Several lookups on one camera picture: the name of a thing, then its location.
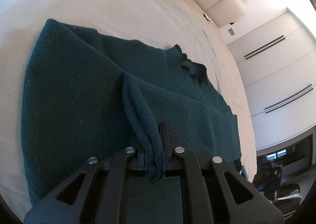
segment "mattress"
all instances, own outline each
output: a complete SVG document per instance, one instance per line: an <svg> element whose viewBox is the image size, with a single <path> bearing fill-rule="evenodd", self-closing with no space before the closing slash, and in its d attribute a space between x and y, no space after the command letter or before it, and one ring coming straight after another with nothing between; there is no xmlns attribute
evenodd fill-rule
<svg viewBox="0 0 316 224"><path fill-rule="evenodd" d="M218 27L193 0L0 0L0 194L21 220L31 208L20 144L23 79L48 18L162 49L178 44L204 64L238 117L241 162L252 180L255 139L240 74Z"/></svg>

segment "drawer handle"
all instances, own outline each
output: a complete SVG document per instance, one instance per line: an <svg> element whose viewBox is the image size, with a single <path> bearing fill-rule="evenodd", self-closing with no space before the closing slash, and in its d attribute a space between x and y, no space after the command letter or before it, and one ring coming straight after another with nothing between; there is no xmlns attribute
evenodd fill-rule
<svg viewBox="0 0 316 224"><path fill-rule="evenodd" d="M265 108L265 109L264 109L264 110L266 110L265 113L270 113L270 112L272 112L272 111L274 111L274 110L276 110L276 109L279 109L280 107L285 106L285 105L287 105L287 104L289 104L289 103L291 103L291 102L297 100L298 98L304 96L305 94L307 94L308 92L310 92L310 91L312 91L312 90L314 89L314 88L311 87L311 86L312 86L312 84L308 85L306 88L304 88L304 89L302 89L301 91L295 93L294 95L292 95L292 96L290 96L290 97L288 97L288 98L286 98L286 99L284 99L284 100L282 100L282 101L280 101L280 102L278 102L278 103L276 103L276 104L274 104L274 105L271 105L271 106Z"/></svg>
<svg viewBox="0 0 316 224"><path fill-rule="evenodd" d="M244 58L245 59L249 59L259 53L261 53L262 51L271 48L272 46L274 46L275 44L278 44L279 42L285 40L284 35L280 36L279 38L274 39L273 41L270 41L269 43L267 43L266 45L263 45L262 47L256 49L255 51L250 52L249 54L245 55Z"/></svg>

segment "white bed sheet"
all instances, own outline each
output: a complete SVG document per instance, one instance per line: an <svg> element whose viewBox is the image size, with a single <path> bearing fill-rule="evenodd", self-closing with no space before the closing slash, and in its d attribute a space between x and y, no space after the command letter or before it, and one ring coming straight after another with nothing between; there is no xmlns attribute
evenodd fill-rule
<svg viewBox="0 0 316 224"><path fill-rule="evenodd" d="M20 144L23 79L48 18L163 49L179 44L207 67L209 80L238 116L241 161L252 180L255 140L240 74L217 26L193 0L0 0L0 193L21 220L31 208Z"/></svg>

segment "triangular cutout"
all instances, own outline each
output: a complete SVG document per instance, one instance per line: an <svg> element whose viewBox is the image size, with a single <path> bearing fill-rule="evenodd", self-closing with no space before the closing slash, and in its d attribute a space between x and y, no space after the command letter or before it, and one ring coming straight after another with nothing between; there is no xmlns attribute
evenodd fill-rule
<svg viewBox="0 0 316 224"><path fill-rule="evenodd" d="M253 199L253 194L230 172L225 172L224 175L236 204L242 204L243 202Z"/></svg>
<svg viewBox="0 0 316 224"><path fill-rule="evenodd" d="M56 199L68 205L73 205L83 183L86 174L81 172L63 191L61 191Z"/></svg>

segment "white cabinet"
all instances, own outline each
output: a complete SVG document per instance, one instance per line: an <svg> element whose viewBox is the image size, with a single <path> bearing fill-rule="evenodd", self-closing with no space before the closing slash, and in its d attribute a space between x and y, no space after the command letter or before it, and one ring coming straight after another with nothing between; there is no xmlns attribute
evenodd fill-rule
<svg viewBox="0 0 316 224"><path fill-rule="evenodd" d="M272 112L252 116L256 149L284 142L316 124L316 88Z"/></svg>
<svg viewBox="0 0 316 224"><path fill-rule="evenodd" d="M315 48L315 41L301 27L281 42L237 63L244 86L280 70Z"/></svg>
<svg viewBox="0 0 316 224"><path fill-rule="evenodd" d="M287 12L228 44L228 48L235 61L239 62L250 52L282 35L286 37L301 27L301 24Z"/></svg>
<svg viewBox="0 0 316 224"><path fill-rule="evenodd" d="M265 78L245 86L251 116L316 84L316 50Z"/></svg>

